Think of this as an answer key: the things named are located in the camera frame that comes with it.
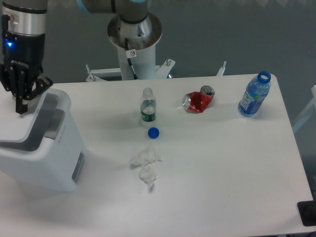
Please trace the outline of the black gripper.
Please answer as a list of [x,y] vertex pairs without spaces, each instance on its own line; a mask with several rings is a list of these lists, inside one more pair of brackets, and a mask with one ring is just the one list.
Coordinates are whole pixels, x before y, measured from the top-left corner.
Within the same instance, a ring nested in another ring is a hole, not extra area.
[[3,62],[0,64],[0,81],[6,91],[16,98],[15,111],[24,114],[28,110],[24,104],[43,94],[53,81],[42,75],[45,34],[20,35],[10,31],[2,32]]

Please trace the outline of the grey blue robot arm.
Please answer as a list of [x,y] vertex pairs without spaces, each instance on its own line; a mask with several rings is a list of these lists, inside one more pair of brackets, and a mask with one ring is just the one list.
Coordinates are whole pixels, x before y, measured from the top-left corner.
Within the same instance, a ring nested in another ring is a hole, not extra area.
[[[15,100],[15,112],[28,111],[28,103],[52,85],[43,73],[49,2],[47,0],[2,0],[0,2],[0,38],[2,61],[0,82]],[[123,46],[129,49],[133,38],[145,38],[142,25],[149,22],[146,0],[79,0],[88,13],[113,13],[118,18],[117,31]]]

